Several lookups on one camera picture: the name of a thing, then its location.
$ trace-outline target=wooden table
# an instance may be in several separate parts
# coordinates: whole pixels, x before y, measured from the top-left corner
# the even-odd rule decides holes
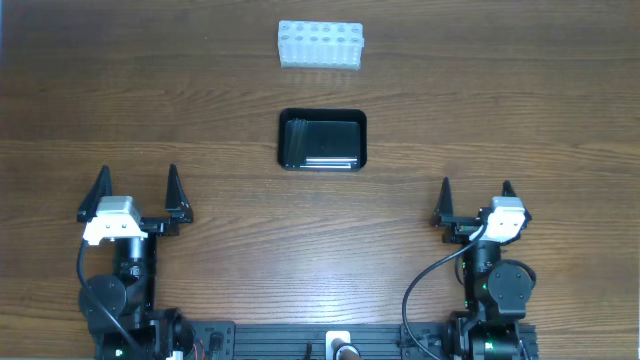
[[[638,345],[636,1],[5,0],[0,62],[0,355],[93,354],[75,211],[100,167],[163,214],[178,166],[196,214],[159,246],[158,307],[238,323],[399,323],[411,279],[456,247],[427,219],[510,179],[533,214],[506,256],[538,272],[544,359]],[[364,24],[360,71],[281,69],[281,19]],[[285,172],[287,107],[358,108],[359,173]],[[92,248],[90,274],[112,248]],[[452,266],[411,321],[463,308]]]

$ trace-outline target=wood grain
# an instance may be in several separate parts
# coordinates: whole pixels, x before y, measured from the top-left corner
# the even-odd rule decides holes
[[[160,308],[399,323],[408,282],[453,251],[426,221],[442,177],[461,214],[510,179],[534,216],[507,256],[538,273],[527,321],[541,358],[637,357],[637,2],[3,5],[0,356],[91,356],[75,210],[108,164],[116,192],[162,214],[173,162],[196,222],[159,245]],[[280,69],[281,19],[362,22],[362,70]],[[286,107],[362,109],[366,167],[283,171]],[[111,251],[91,249],[88,272],[109,272]],[[449,266],[410,317],[441,321],[462,300]]]

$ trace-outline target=black plastic container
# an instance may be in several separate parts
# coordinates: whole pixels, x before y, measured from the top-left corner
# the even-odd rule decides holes
[[[286,170],[360,170],[367,163],[367,116],[354,109],[284,109],[278,162]]]

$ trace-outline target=table top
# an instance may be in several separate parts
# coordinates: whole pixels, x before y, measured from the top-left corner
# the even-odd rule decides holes
[[[100,167],[163,213],[170,163],[195,223],[159,244],[157,307],[238,323],[400,323],[457,247],[427,219],[444,176],[474,215],[512,181],[533,215],[541,357],[635,358],[640,7],[634,1],[5,1],[0,355],[93,354],[75,211]],[[281,69],[282,19],[364,26],[360,71]],[[279,112],[368,117],[358,173],[286,172]],[[111,246],[89,251],[110,272]],[[463,308],[452,265],[411,321]]]

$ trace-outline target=wooden surface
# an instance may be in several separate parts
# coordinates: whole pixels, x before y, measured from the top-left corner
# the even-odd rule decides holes
[[[399,323],[455,250],[427,224],[443,176],[475,214],[512,180],[533,214],[506,256],[539,276],[543,359],[634,359],[640,241],[637,1],[5,0],[0,355],[92,355],[75,211],[102,164],[163,213],[169,164],[196,214],[159,247],[158,307],[239,323]],[[281,19],[364,24],[359,72],[280,69]],[[359,173],[285,172],[286,107],[359,108]],[[112,249],[90,250],[90,273]],[[462,309],[451,265],[412,321]]]

